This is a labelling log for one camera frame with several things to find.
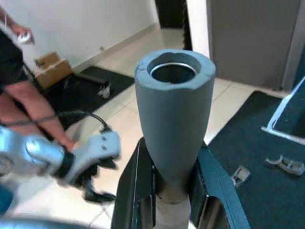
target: gray door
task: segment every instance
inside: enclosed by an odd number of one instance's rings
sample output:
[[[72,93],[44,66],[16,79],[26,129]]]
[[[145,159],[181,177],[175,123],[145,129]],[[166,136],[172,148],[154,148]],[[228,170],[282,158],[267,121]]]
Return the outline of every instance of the gray door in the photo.
[[[208,0],[217,77],[281,89],[300,0]]]

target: gray plastic clip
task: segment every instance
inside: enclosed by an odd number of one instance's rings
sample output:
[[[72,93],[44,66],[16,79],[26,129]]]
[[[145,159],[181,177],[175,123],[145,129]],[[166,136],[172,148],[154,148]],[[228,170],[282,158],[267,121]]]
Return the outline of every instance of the gray plastic clip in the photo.
[[[234,174],[231,176],[231,180],[236,189],[238,189],[250,176],[250,171],[243,166],[239,166]]]
[[[291,173],[297,176],[301,176],[305,171],[303,162],[290,160],[286,157],[283,157],[283,155],[281,155],[280,159],[276,161],[272,161],[268,158],[265,161],[271,165],[280,167],[287,173]]]

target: robotic arm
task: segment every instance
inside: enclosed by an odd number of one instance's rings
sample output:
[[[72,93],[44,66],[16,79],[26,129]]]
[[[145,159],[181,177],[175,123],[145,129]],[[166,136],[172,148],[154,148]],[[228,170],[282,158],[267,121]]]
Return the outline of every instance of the robotic arm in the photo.
[[[120,148],[120,138],[113,131],[94,135],[82,146],[67,152],[44,137],[23,136],[0,126],[0,174],[51,175],[61,185],[84,188],[86,200],[112,201],[113,195],[93,191],[91,176],[96,175],[98,164],[118,158]]]

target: hand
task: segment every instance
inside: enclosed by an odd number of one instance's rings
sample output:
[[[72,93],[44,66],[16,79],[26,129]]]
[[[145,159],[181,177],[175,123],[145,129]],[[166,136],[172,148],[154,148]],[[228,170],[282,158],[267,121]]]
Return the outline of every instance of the hand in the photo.
[[[26,33],[29,33],[30,34],[30,39],[31,39],[31,42],[34,44],[35,43],[35,40],[34,40],[34,35],[33,35],[33,32],[30,28],[27,28],[27,27],[24,27],[24,26],[21,26],[19,24],[13,24],[10,29],[13,31],[14,34],[16,34],[17,36],[19,35],[24,35]]]

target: baseboard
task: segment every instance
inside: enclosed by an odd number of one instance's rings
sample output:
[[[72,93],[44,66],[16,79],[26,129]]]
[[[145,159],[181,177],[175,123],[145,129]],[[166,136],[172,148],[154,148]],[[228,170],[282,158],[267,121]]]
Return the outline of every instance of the baseboard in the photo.
[[[86,61],[76,65],[73,67],[74,72],[79,73],[84,69],[88,68],[91,65],[95,65],[96,63],[100,62],[101,60],[107,58],[108,56],[114,54],[118,50],[130,45],[131,43],[135,42],[136,40],[142,38],[143,36],[157,30],[160,28],[158,23],[148,26],[147,28],[141,30],[140,32],[136,33],[135,35],[111,46],[110,48],[98,53],[97,55],[87,59]]]

